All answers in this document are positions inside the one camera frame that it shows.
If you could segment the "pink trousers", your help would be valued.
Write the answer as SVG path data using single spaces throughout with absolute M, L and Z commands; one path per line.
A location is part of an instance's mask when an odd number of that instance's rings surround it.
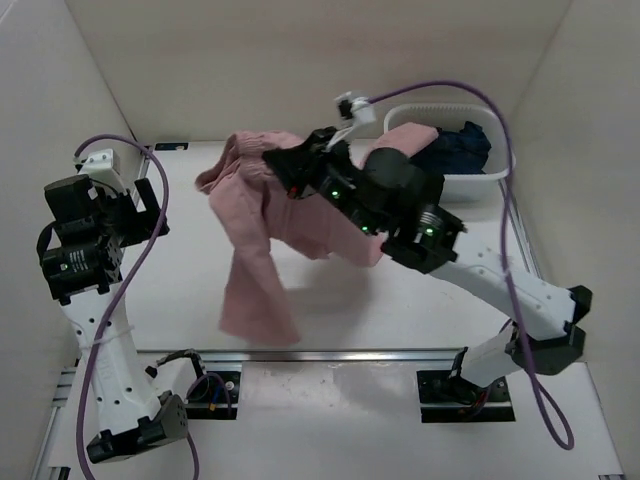
M 375 266 L 382 236 L 367 236 L 319 195 L 293 200 L 264 162 L 264 152 L 303 138 L 284 131 L 237 131 L 196 188 L 208 198 L 234 252 L 220 329 L 253 344 L 289 346 L 300 340 L 271 256 L 280 240 L 311 260 L 335 254 L 357 267 Z

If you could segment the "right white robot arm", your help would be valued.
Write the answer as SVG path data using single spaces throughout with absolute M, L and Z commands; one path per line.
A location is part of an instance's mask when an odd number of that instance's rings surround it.
M 381 250 L 393 261 L 466 290 L 511 322 L 461 350 L 450 372 L 431 380 L 433 401 L 470 406 L 501 377 L 520 369 L 557 375 L 582 356 L 586 334 L 578 323 L 591 307 L 588 288 L 560 288 L 510 266 L 440 206 L 443 176 L 393 147 L 374 149 L 356 167 L 334 133 L 315 130 L 299 146 L 263 153 L 288 196 L 322 196 L 363 233 L 385 234 Z

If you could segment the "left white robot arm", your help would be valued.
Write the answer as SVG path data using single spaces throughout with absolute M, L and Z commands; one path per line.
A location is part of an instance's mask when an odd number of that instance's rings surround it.
M 112 462 L 183 440 L 188 420 L 183 396 L 206 395 L 210 377 L 190 365 L 162 385 L 141 366 L 124 297 L 135 269 L 121 272 L 125 248 L 148 254 L 168 233 L 166 202 L 151 183 L 134 183 L 138 209 L 118 179 L 77 174 L 47 185 L 53 221 L 36 246 L 51 296 L 73 326 L 85 374 L 76 417 L 75 447 L 82 467 Z

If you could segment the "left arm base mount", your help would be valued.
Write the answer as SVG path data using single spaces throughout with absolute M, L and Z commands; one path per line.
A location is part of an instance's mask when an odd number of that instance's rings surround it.
M 197 351 L 171 352 L 144 367 L 159 393 L 178 394 L 190 420 L 236 420 L 241 389 L 239 366 L 207 362 Z

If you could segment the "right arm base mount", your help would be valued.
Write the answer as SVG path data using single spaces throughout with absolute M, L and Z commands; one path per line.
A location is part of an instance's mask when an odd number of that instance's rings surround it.
M 448 370 L 419 370 L 416 380 L 424 424 L 515 421 L 505 377 L 498 378 L 488 387 L 478 387 L 450 377 Z

